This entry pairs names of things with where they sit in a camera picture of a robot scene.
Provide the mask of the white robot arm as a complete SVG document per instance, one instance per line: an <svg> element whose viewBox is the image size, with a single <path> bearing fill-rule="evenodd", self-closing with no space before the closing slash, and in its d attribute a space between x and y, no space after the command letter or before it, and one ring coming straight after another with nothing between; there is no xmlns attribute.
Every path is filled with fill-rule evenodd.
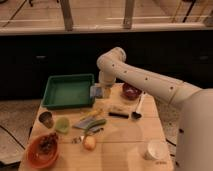
<svg viewBox="0 0 213 171"><path fill-rule="evenodd" d="M97 59L99 82L120 79L181 111L174 171L213 171L213 88L203 89L179 79L125 63L115 47Z"/></svg>

